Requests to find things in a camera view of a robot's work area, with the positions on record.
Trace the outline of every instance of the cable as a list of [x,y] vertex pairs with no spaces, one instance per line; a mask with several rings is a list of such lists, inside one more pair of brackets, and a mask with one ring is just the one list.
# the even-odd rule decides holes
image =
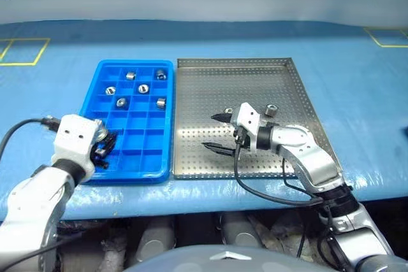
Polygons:
[[273,197],[268,194],[264,194],[255,189],[250,188],[240,179],[239,174],[238,174],[238,160],[240,156],[240,151],[241,151],[241,144],[237,143],[235,147],[235,156],[234,156],[234,177],[237,183],[239,184],[239,186],[241,186],[247,192],[250,192],[251,194],[254,194],[255,196],[261,197],[262,199],[266,199],[268,201],[285,204],[285,205],[293,205],[293,206],[298,206],[298,207],[310,207],[310,206],[315,206],[317,204],[323,203],[323,199],[321,199],[320,197],[315,197],[308,201],[292,201],[292,200],[287,200],[287,199],[281,199],[279,197]]
[[310,197],[316,197],[316,195],[312,194],[311,192],[308,192],[302,188],[299,188],[297,186],[294,186],[292,184],[289,184],[286,178],[286,172],[285,172],[285,159],[282,159],[282,175],[283,175],[283,182],[285,183],[286,186],[289,188],[295,189],[297,191],[303,192],[304,194],[307,194]]
[[6,148],[7,142],[9,141],[11,135],[13,135],[13,133],[15,131],[17,131],[18,129],[20,129],[23,125],[29,124],[31,122],[42,123],[43,119],[32,118],[32,119],[23,120],[23,121],[19,122],[18,124],[12,126],[10,128],[10,130],[7,131],[7,133],[4,135],[4,137],[3,137],[3,139],[1,140],[1,143],[0,143],[0,160],[1,160],[1,157],[3,156],[4,149]]
[[325,256],[325,254],[323,253],[322,248],[321,248],[321,244],[322,244],[323,240],[324,240],[325,238],[327,238],[327,234],[330,232],[330,227],[331,227],[332,224],[333,224],[333,216],[332,216],[332,212],[330,211],[330,208],[329,208],[328,206],[326,206],[324,209],[325,209],[326,212],[327,212],[327,225],[326,225],[326,228],[324,229],[322,235],[320,235],[320,237],[317,239],[317,252],[319,253],[319,255],[320,255],[320,257],[322,258],[322,260],[324,260],[324,262],[325,262],[329,267],[331,267],[331,268],[334,269],[334,270],[337,270],[336,265],[332,264],[332,263],[327,259],[327,257]]
[[18,129],[20,129],[23,125],[29,124],[31,122],[39,122],[42,125],[45,125],[48,130],[57,132],[59,128],[59,124],[61,123],[61,120],[54,118],[52,116],[47,116],[44,118],[32,118],[32,119],[26,119],[18,124],[13,125],[10,130],[7,131],[7,133],[4,135],[3,139],[1,140],[0,143],[0,161],[1,157],[3,156],[4,149],[6,148],[7,142],[10,140],[11,135]]
[[84,232],[76,233],[76,234],[73,234],[69,238],[57,241],[55,243],[51,243],[50,245],[47,245],[46,247],[39,248],[38,250],[35,250],[35,251],[30,252],[28,254],[25,254],[25,255],[15,259],[14,261],[11,261],[11,262],[7,263],[5,266],[1,267],[0,272],[5,272],[8,269],[10,269],[12,266],[15,266],[16,264],[19,264],[20,262],[26,261],[27,259],[30,259],[30,258],[32,258],[34,256],[37,256],[37,255],[40,255],[42,253],[53,250],[53,249],[55,249],[57,247],[60,247],[61,245],[66,245],[67,243],[71,243],[72,241],[81,238],[83,235],[84,235]]
[[305,240],[306,240],[306,232],[307,232],[308,228],[309,228],[309,223],[303,225],[303,234],[302,234],[302,238],[300,239],[298,252],[296,253],[297,258],[300,258],[301,254],[302,254],[303,246],[304,246]]

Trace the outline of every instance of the black cable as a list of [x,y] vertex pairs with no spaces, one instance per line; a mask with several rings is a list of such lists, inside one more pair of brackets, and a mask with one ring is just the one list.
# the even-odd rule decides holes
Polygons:
[[303,233],[302,233],[302,238],[300,238],[300,243],[299,243],[299,248],[298,248],[298,252],[296,253],[296,257],[299,258],[302,254],[302,250],[303,250],[303,246],[305,244],[305,240],[306,240],[306,233],[307,233],[307,229],[309,228],[309,223],[307,224],[303,224]]
[[327,234],[330,232],[330,227],[333,224],[333,216],[332,216],[332,212],[330,211],[330,208],[328,206],[325,207],[325,210],[327,212],[327,225],[326,228],[324,229],[324,231],[322,232],[322,234],[320,235],[320,237],[317,239],[317,252],[319,253],[320,257],[322,258],[322,260],[324,260],[324,262],[331,267],[334,270],[338,270],[336,265],[332,264],[327,257],[324,255],[321,245],[322,242],[325,238],[327,238]]
[[4,149],[6,148],[7,142],[9,141],[11,135],[13,135],[13,133],[15,131],[17,131],[18,129],[20,129],[23,125],[29,124],[31,122],[42,123],[43,119],[32,118],[32,119],[23,120],[23,121],[19,122],[18,124],[12,126],[10,128],[10,130],[7,131],[7,133],[4,135],[4,137],[3,137],[3,139],[1,140],[1,143],[0,143],[0,160],[1,160],[1,157],[3,156]]
[[25,254],[9,263],[7,263],[5,266],[0,267],[0,272],[5,272],[8,269],[10,269],[12,266],[15,266],[16,264],[19,264],[20,262],[26,261],[27,259],[30,259],[34,256],[40,255],[42,253],[51,251],[57,247],[60,247],[61,245],[66,245],[67,243],[71,243],[74,240],[77,240],[79,238],[81,238],[84,235],[84,232],[80,232],[80,233],[76,233],[73,234],[71,237],[69,238],[65,238],[63,240],[57,241],[55,243],[49,244],[46,247],[43,248],[39,248],[38,250],[35,250],[33,252],[30,252],[28,254]]
[[285,159],[282,159],[282,175],[283,175],[283,182],[285,183],[287,187],[303,192],[304,194],[307,194],[310,197],[316,197],[316,195],[312,194],[311,192],[308,192],[302,188],[299,188],[297,186],[294,186],[288,183],[287,178],[286,178],[286,172],[285,172]]
[[237,183],[239,184],[239,186],[241,186],[247,192],[250,192],[251,194],[254,194],[255,196],[261,197],[262,199],[266,199],[272,202],[285,204],[285,205],[293,205],[297,207],[310,207],[310,206],[314,206],[314,205],[323,203],[323,199],[321,199],[320,197],[315,197],[308,201],[292,201],[292,200],[287,200],[287,199],[281,199],[279,197],[273,197],[268,194],[264,194],[255,189],[250,188],[240,179],[239,174],[238,174],[238,160],[240,156],[240,151],[241,151],[241,144],[237,143],[235,147],[235,156],[234,156],[234,177]]

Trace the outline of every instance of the blue plastic tray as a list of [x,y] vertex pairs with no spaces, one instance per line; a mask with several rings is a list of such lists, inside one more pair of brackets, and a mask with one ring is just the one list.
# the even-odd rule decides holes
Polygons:
[[[156,71],[166,72],[166,80],[156,80]],[[126,73],[135,72],[134,80]],[[140,94],[138,87],[150,89]],[[107,87],[116,92],[105,94]],[[125,108],[116,101],[126,98]],[[166,108],[156,106],[166,98]],[[97,167],[89,181],[93,184],[160,183],[170,171],[170,137],[173,114],[173,64],[169,61],[105,60],[99,63],[86,95],[81,116],[101,119],[117,132],[114,150],[106,158],[108,169]]]

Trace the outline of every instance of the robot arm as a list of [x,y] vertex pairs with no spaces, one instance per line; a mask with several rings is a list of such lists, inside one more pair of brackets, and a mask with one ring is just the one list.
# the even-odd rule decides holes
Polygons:
[[[56,242],[57,224],[75,187],[94,174],[95,166],[107,167],[103,159],[115,140],[100,120],[63,116],[52,166],[38,168],[8,196],[7,216],[0,227],[0,267]],[[52,271],[55,258],[51,250],[8,271]]]
[[[351,194],[341,169],[316,144],[308,129],[299,125],[261,126],[259,114],[248,103],[241,104],[232,114],[212,118],[233,124],[235,141],[243,148],[250,152],[271,150],[293,165],[305,190],[322,199],[317,210],[328,227],[325,238],[343,269],[354,271],[374,255],[393,255],[364,206]],[[224,155],[235,153],[217,144],[206,143],[205,146]]]

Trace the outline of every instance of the metal tray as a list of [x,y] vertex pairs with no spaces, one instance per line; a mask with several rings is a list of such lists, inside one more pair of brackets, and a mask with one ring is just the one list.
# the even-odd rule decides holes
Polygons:
[[[235,147],[233,128],[210,117],[243,102],[250,103],[262,120],[308,128],[317,144],[340,167],[292,59],[179,59],[173,170],[176,178],[233,177],[232,157],[215,154],[201,143]],[[272,119],[264,116],[267,104],[279,107]],[[242,154],[239,172],[244,178],[281,178],[282,158],[260,150],[256,155]],[[294,177],[289,163],[286,172]]]

